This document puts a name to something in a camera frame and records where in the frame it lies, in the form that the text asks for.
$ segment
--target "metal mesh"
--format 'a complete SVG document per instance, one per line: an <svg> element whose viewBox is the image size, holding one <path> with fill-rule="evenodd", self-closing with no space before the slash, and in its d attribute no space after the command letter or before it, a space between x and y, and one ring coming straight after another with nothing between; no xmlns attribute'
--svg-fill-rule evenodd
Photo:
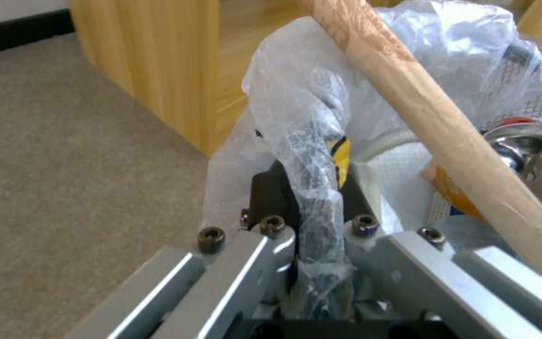
<svg viewBox="0 0 542 339"><path fill-rule="evenodd" d="M521 81L521 78L526 75L526 68L531 64L530 58L532 53L524 49L524 47L510 47L504 55L505 62L502 62L497 68L498 80L494 82L494 88L491 93L484 96L483 100L494 98L499 90L505 88L509 83ZM529 95L521 105L509 112L497 115L493 120L483 125L483 130L490 130L499 125L505 118L514 116L525 116L529 118L542 119L542 91L533 92L529 90Z"/></svg>

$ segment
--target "gray carpet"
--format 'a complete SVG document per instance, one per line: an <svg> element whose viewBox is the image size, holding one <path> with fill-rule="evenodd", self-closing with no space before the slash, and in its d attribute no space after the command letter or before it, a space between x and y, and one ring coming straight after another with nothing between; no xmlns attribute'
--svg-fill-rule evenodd
<svg viewBox="0 0 542 339"><path fill-rule="evenodd" d="M0 338L60 337L161 246L191 248L206 163L75 34L0 52Z"/></svg>

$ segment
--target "black object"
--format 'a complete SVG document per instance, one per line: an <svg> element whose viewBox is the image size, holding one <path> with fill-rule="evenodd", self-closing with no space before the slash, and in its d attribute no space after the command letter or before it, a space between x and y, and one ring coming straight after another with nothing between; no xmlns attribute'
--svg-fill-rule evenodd
<svg viewBox="0 0 542 339"><path fill-rule="evenodd" d="M340 189L344 203L345 222L359 214L374 214L352 171L351 167ZM291 226L298 234L301 224L298 203L290 187L286 170L279 161L275 161L269 171L252 177L248 229L252 229L267 215L283 217L286 225Z"/></svg>
<svg viewBox="0 0 542 339"><path fill-rule="evenodd" d="M0 22L0 51L74 31L68 9Z"/></svg>
<svg viewBox="0 0 542 339"><path fill-rule="evenodd" d="M440 321L252 320L236 318L224 339L456 339Z"/></svg>
<svg viewBox="0 0 542 339"><path fill-rule="evenodd" d="M215 254L223 249L225 232L218 227L206 227L198 232L198 248L202 253Z"/></svg>

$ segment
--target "wooden cabinet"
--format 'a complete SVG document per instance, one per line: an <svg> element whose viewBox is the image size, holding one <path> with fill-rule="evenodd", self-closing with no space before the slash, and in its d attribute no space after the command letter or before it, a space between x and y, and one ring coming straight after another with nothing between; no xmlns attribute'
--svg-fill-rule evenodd
<svg viewBox="0 0 542 339"><path fill-rule="evenodd" d="M374 6L398 2L370 0ZM514 0L514 6L529 8L521 22L535 32L542 0L531 2ZM86 58L207 156L247 103L241 79L252 52L265 36L305 15L294 0L69 3ZM526 19L534 10L540 12ZM542 25L536 32L542 37Z"/></svg>

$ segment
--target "hex socket screw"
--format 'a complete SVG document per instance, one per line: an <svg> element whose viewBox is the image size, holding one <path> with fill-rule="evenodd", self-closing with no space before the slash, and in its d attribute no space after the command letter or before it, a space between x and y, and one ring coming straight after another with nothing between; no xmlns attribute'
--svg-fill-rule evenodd
<svg viewBox="0 0 542 339"><path fill-rule="evenodd" d="M198 233L198 248L202 253L215 254L223 249L225 232L218 227L206 227Z"/></svg>
<svg viewBox="0 0 542 339"><path fill-rule="evenodd" d="M420 227L420 229L417 230L417 234L419 234L422 238L428 241L430 245L436 247L438 250L442 250L445 246L445 242L447 241L447 238L443 232L435 229L434 227Z"/></svg>
<svg viewBox="0 0 542 339"><path fill-rule="evenodd" d="M352 233L360 238L371 238L378 227L378 220L371 214L357 214L352 219Z"/></svg>
<svg viewBox="0 0 542 339"><path fill-rule="evenodd" d="M261 220L261 233L271 239L277 239L285 229L286 222L279 215L267 215Z"/></svg>

